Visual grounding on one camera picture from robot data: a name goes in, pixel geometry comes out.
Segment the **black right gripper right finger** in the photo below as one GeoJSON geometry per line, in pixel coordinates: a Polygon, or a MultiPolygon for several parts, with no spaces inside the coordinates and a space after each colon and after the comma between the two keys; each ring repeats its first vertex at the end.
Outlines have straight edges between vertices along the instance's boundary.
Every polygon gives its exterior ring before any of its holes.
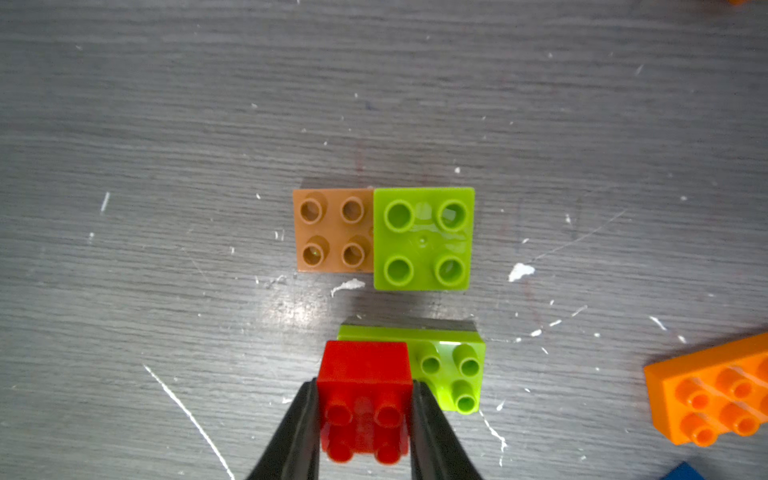
{"type": "Polygon", "coordinates": [[[413,382],[411,417],[411,478],[413,480],[481,480],[429,386],[413,382]]]}

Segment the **long green lego brick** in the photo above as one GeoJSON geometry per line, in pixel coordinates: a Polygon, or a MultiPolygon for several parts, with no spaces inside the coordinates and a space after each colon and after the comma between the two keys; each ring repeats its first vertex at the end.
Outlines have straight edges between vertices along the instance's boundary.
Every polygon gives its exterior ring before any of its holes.
{"type": "Polygon", "coordinates": [[[337,338],[404,342],[412,377],[429,386],[442,410],[469,415],[479,409],[486,344],[474,321],[348,318],[337,338]]]}

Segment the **small green lego brick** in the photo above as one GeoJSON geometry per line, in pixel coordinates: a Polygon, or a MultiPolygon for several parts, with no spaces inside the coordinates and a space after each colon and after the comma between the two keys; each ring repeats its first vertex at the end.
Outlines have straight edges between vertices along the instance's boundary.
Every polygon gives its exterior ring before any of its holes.
{"type": "Polygon", "coordinates": [[[474,188],[377,188],[373,207],[376,290],[469,288],[474,188]]]}

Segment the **red lego brick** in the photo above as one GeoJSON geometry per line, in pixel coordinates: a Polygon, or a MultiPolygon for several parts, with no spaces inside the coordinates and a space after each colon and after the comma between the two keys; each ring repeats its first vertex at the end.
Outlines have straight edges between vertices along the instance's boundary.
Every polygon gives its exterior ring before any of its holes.
{"type": "Polygon", "coordinates": [[[413,378],[405,343],[329,341],[316,384],[321,445],[332,461],[370,454],[391,465],[408,453],[413,378]]]}

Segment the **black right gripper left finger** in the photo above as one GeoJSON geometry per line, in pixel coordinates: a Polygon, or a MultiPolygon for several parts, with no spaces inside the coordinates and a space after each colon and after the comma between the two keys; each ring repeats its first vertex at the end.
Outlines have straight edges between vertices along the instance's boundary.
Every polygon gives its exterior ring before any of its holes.
{"type": "Polygon", "coordinates": [[[316,379],[304,382],[247,480],[317,480],[320,408],[316,379]]]}

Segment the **tan lego plate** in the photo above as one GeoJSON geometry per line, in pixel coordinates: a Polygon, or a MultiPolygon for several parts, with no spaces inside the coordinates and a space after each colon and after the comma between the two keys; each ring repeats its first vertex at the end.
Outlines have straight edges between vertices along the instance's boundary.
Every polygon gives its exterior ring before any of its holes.
{"type": "Polygon", "coordinates": [[[293,214],[298,271],[373,271],[371,189],[298,189],[293,214]]]}

